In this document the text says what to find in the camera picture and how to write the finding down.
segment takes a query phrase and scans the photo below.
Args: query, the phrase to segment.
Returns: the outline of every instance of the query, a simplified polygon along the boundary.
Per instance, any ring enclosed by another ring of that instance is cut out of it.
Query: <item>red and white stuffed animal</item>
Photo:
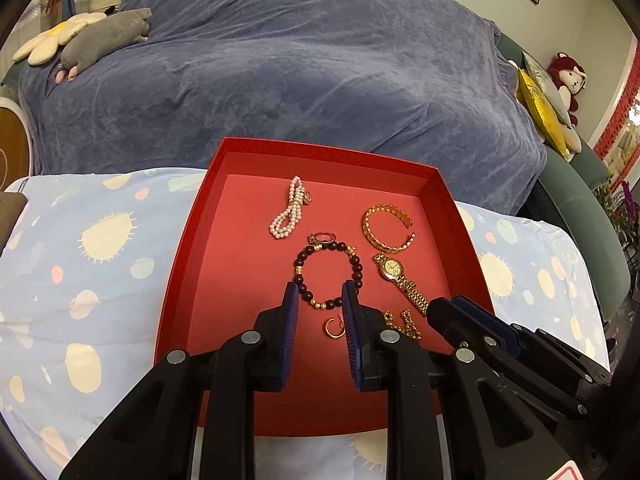
[[[578,109],[578,101],[575,95],[584,88],[587,83],[587,74],[578,62],[564,52],[558,52],[558,56],[551,62],[547,69],[551,79],[560,92],[562,102],[568,112]],[[569,113],[571,124],[578,125],[578,118]]]

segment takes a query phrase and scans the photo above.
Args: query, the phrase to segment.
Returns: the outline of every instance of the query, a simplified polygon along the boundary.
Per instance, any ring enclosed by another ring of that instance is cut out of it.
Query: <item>red box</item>
[[[291,179],[299,176],[312,197],[287,238],[269,232],[287,206]],[[362,233],[365,211],[379,203],[403,209],[407,230],[395,216],[370,216],[382,241],[411,246],[396,256],[409,280],[428,299],[464,295],[493,313],[476,252],[455,203],[434,168],[370,153],[281,142],[224,139],[191,209],[169,278],[156,343],[156,361],[175,348],[191,354],[219,348],[253,326],[258,312],[278,306],[293,261],[309,234],[334,232],[356,246],[363,269],[361,304],[399,313],[412,309],[425,348],[451,347],[431,329],[393,283],[384,280]],[[351,278],[348,258],[321,251],[305,263],[305,283],[316,298],[340,295]],[[300,301],[292,368],[279,394],[255,395],[256,434],[314,436],[386,427],[386,393],[354,388],[345,338],[322,332],[339,309],[314,310]],[[337,332],[337,322],[331,325]]]

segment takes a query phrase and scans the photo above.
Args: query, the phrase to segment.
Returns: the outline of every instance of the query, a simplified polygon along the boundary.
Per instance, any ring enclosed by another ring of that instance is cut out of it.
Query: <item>gold watch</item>
[[[427,301],[420,292],[415,290],[414,282],[410,282],[405,278],[402,264],[398,260],[387,258],[382,253],[376,254],[372,259],[378,265],[382,277],[390,282],[394,282],[400,292],[418,309],[418,312],[420,312],[423,317],[426,317],[429,301]]]

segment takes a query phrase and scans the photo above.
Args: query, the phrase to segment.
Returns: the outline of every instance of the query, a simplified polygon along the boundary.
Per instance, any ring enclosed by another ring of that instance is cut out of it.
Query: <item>blue blanket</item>
[[[546,162],[500,31],[453,0],[124,0],[145,44],[55,86],[22,72],[36,171],[206,168],[224,136],[340,146],[439,168],[513,213]]]

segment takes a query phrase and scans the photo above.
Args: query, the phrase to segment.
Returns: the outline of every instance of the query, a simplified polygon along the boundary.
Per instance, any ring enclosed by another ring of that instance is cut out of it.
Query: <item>pink plush foot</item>
[[[76,77],[78,77],[78,67],[77,66],[73,66],[71,67],[71,69],[69,70],[69,81],[73,81]]]

